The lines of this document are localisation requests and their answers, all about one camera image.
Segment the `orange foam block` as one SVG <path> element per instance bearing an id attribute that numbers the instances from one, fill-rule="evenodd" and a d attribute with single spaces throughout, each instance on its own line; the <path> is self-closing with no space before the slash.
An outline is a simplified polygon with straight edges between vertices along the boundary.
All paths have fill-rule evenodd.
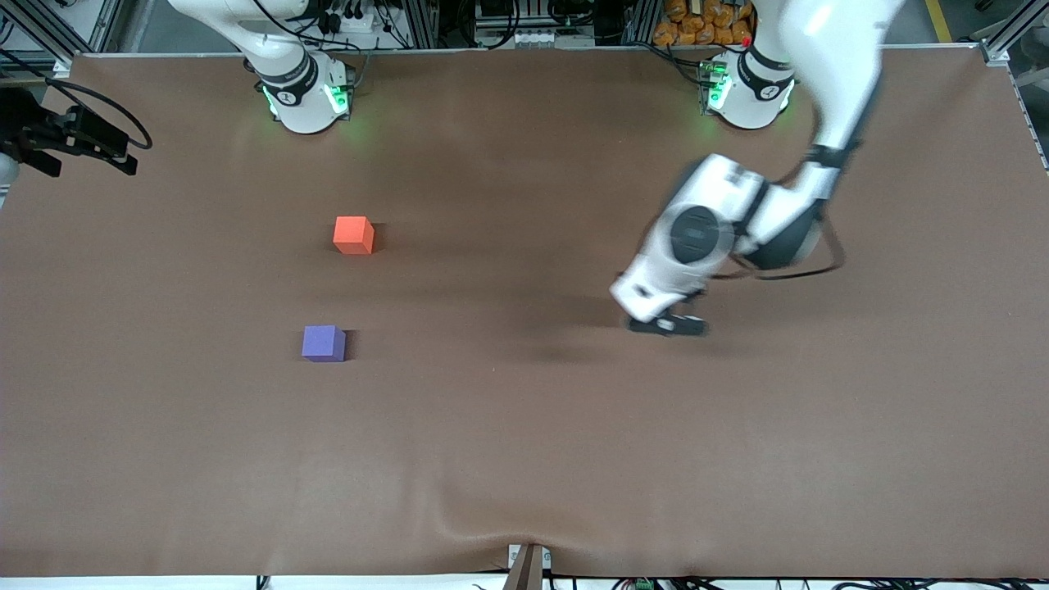
<path id="1" fill-rule="evenodd" d="M 338 216 L 334 222 L 331 244 L 343 255 L 370 255 L 376 239 L 374 225 L 366 216 Z"/>

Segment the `purple foam block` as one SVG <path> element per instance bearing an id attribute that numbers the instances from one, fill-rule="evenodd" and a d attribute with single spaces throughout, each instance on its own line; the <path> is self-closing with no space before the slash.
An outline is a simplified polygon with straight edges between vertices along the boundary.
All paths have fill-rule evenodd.
<path id="1" fill-rule="evenodd" d="M 334 324 L 304 326 L 301 357 L 311 362 L 337 363 L 346 359 L 347 335 Z"/>

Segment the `white power strip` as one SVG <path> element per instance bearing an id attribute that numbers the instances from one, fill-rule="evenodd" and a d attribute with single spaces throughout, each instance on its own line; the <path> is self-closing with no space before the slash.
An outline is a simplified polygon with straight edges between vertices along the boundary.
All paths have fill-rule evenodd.
<path id="1" fill-rule="evenodd" d="M 393 17 L 379 0 L 311 0 L 315 33 L 327 41 L 393 48 Z"/>

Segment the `brown table cover mat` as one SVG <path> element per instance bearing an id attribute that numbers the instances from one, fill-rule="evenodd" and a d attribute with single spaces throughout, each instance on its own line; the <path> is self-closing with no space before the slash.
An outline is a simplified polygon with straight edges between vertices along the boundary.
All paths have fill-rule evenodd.
<path id="1" fill-rule="evenodd" d="M 716 281 L 705 338 L 626 331 L 608 285 L 698 159 L 801 160 L 802 88 L 738 132 L 651 52 L 390 52 L 300 136 L 238 57 L 71 78 L 155 146 L 0 209 L 0 578 L 535 542 L 580 576 L 1049 580 L 1049 176 L 977 49 L 884 52 L 829 205 L 847 264 Z"/>

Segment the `pile of orange packets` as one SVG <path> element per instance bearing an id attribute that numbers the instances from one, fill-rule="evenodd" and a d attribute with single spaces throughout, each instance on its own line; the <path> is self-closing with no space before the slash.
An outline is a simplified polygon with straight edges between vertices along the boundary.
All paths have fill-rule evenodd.
<path id="1" fill-rule="evenodd" d="M 655 46 L 749 46 L 757 15 L 751 0 L 662 0 Z"/>

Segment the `grey metal mount bracket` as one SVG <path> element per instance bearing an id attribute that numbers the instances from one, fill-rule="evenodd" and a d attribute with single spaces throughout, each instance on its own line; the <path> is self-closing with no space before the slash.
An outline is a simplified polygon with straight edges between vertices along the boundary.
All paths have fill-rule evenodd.
<path id="1" fill-rule="evenodd" d="M 508 576 L 502 590 L 548 590 L 547 575 L 553 567 L 550 549 L 537 544 L 508 547 Z"/>

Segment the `aluminium frame profile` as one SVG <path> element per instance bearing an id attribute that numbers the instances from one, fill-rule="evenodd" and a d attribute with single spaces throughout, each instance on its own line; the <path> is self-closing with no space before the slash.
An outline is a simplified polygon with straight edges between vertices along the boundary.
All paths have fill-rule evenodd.
<path id="1" fill-rule="evenodd" d="M 1049 0 L 1020 0 L 1016 9 L 1007 18 L 985 27 L 982 33 L 975 33 L 984 62 L 988 66 L 1006 66 L 1010 59 L 1008 49 L 1046 15 L 1049 15 Z"/>

